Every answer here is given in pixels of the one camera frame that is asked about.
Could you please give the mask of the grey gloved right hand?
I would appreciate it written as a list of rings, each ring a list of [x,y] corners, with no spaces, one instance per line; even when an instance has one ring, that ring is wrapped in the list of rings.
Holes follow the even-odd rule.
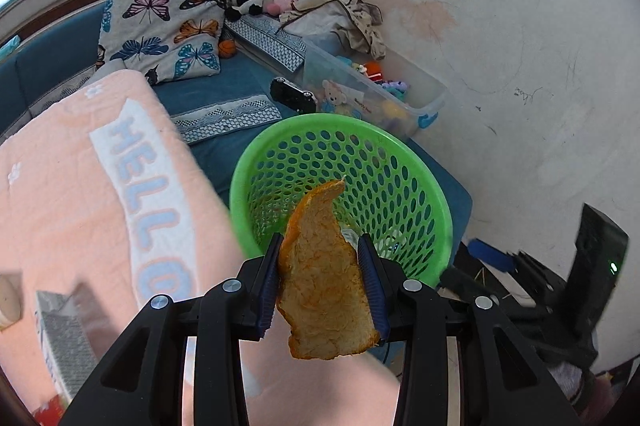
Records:
[[[594,381],[590,371],[578,368],[578,366],[566,361],[556,365],[548,365],[547,370],[569,402],[575,403],[590,395]]]

